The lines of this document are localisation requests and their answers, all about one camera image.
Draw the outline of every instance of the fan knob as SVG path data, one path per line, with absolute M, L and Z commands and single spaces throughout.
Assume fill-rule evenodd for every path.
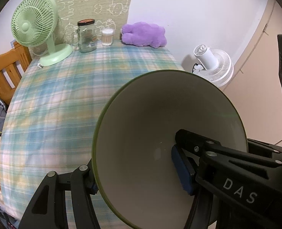
M 27 30 L 29 30 L 30 26 L 27 22 L 24 22 L 24 24 L 22 24 L 21 29 L 23 32 L 26 32 Z

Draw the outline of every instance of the white wall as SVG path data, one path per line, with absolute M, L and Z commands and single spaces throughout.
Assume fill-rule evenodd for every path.
M 11 48 L 11 16 L 21 1 L 10 0 L 0 13 L 0 54 Z M 131 0 L 128 23 L 164 26 L 167 48 L 180 62 L 197 45 L 207 44 L 225 50 L 235 63 L 266 4 L 267 0 Z

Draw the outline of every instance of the beige door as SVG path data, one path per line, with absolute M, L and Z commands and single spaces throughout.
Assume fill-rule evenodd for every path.
M 276 3 L 265 33 L 224 90 L 242 118 L 247 137 L 272 144 L 282 141 L 278 34 L 282 34 L 282 9 Z

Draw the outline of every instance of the white container lid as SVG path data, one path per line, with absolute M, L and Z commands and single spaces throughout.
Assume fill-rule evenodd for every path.
M 106 28 L 102 30 L 102 35 L 113 35 L 114 30 L 112 28 Z

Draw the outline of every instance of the fan stand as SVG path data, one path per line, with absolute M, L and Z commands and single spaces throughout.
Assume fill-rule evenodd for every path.
M 41 66 L 56 64 L 68 57 L 73 51 L 69 44 L 55 45 L 52 35 L 47 39 L 47 48 L 48 52 L 39 60 Z

